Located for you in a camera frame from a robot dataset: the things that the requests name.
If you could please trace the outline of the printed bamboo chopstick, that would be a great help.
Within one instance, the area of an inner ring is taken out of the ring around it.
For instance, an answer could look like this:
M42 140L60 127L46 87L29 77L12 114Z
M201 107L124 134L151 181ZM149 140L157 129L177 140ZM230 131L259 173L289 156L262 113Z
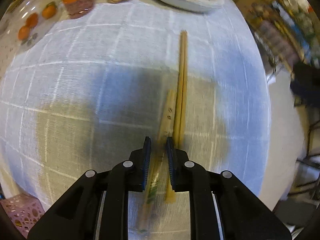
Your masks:
M139 233L147 233L149 229L153 204L156 199L161 176L161 166L165 155L165 143L167 137L172 134L172 126L175 118L175 99L176 92L173 89L168 90L156 139L155 150L152 152L151 170L148 177L144 203L140 209L139 218L136 223Z

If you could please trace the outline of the pink perforated utensil holder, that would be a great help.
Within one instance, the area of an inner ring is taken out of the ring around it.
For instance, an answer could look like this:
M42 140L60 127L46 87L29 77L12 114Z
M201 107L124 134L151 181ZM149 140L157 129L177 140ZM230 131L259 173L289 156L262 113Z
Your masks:
M18 194L8 199L1 200L6 215L9 216L15 228L25 237L45 213L41 202L28 194Z

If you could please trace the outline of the grey checked tablecloth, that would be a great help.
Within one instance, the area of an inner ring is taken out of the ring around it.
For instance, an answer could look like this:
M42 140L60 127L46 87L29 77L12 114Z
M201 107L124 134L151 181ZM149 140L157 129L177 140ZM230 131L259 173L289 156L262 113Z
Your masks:
M183 149L213 172L263 183L270 97L251 31L231 0L207 14L155 0L97 4L55 23L26 51L1 38L1 185L49 208L86 171L157 141L188 35Z

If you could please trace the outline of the glass jar with tangerines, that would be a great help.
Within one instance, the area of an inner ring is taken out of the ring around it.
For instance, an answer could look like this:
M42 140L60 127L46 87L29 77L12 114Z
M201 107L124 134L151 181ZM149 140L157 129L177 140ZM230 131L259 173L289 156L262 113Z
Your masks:
M1 46L18 53L35 46L62 19L61 0L17 0L1 19Z

